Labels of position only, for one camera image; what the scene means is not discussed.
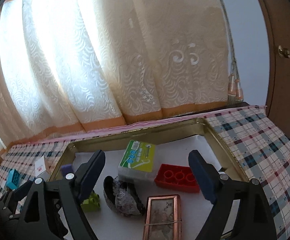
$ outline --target beige curtain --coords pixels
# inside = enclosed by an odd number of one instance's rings
[[[15,143],[224,106],[219,0],[9,0],[0,153]]]

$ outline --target green label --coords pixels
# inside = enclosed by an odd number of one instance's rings
[[[120,166],[138,171],[152,172],[155,145],[131,140]]]

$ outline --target door knob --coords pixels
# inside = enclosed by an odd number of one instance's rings
[[[290,58],[290,51],[286,48],[281,47],[281,45],[278,46],[278,54],[279,57]]]

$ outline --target plaid tablecloth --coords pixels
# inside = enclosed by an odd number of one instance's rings
[[[216,113],[176,117],[131,126],[93,131],[88,138],[120,133],[129,129],[178,122],[204,117],[229,146],[246,176],[261,182],[267,196],[279,240],[290,236],[290,141],[265,115],[265,108],[247,106],[218,111]],[[0,197],[2,181],[8,172],[16,168],[22,176],[21,183],[34,179],[35,159],[44,155],[51,169],[70,143],[61,138],[55,142],[41,142],[14,146],[0,166]],[[24,200],[18,205],[20,211]]]

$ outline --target purple block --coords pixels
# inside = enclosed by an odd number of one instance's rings
[[[66,165],[61,166],[61,172],[62,172],[63,177],[65,177],[69,173],[74,173],[72,164],[66,164]]]

